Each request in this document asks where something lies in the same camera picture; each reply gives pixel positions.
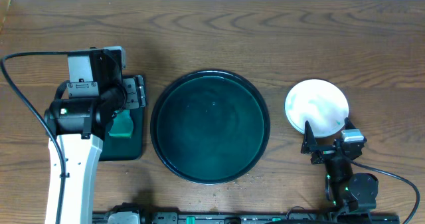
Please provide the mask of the white plate top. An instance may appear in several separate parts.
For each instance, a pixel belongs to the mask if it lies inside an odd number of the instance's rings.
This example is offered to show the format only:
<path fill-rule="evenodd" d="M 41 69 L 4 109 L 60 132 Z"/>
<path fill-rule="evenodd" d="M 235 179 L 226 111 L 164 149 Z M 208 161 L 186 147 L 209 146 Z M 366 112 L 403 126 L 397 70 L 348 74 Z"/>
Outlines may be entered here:
<path fill-rule="evenodd" d="M 293 86 L 284 103 L 289 123 L 300 133 L 308 122 L 316 138 L 336 134 L 349 116 L 349 103 L 343 92 L 331 82 L 308 79 Z"/>

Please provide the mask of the green yellow sponge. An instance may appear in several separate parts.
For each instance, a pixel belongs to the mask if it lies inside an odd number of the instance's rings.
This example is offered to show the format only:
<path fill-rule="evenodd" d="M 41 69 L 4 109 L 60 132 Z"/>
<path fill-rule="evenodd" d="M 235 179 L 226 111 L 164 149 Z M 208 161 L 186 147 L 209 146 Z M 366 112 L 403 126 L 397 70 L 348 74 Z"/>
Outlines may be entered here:
<path fill-rule="evenodd" d="M 123 110 L 113 119 L 112 127 L 108 132 L 114 138 L 131 138 L 133 134 L 134 124 L 131 119 L 130 111 Z"/>

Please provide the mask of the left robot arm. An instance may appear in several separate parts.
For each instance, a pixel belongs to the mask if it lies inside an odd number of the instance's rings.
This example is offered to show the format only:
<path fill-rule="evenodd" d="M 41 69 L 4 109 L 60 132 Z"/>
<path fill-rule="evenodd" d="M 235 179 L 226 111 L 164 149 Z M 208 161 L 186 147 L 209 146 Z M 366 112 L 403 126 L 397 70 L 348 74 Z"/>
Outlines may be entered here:
<path fill-rule="evenodd" d="M 142 155 L 145 84 L 141 75 L 123 75 L 121 46 L 71 51 L 67 61 L 69 79 L 44 113 L 53 133 L 45 221 L 93 223 L 99 162 Z"/>

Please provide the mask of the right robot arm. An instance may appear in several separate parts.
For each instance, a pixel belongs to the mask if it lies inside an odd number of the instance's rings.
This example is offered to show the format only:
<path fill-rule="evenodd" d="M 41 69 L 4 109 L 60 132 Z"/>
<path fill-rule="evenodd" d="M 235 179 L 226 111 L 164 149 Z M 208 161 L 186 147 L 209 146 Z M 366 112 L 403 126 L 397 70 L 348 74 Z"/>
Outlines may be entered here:
<path fill-rule="evenodd" d="M 371 173 L 354 173 L 351 166 L 362 155 L 366 142 L 366 137 L 346 118 L 340 137 L 331 145 L 320 146 L 309 122 L 305 122 L 301 153 L 311 155 L 311 164 L 325 166 L 326 198 L 335 205 L 328 213 L 333 222 L 373 222 L 371 210 L 377 207 L 379 181 Z"/>

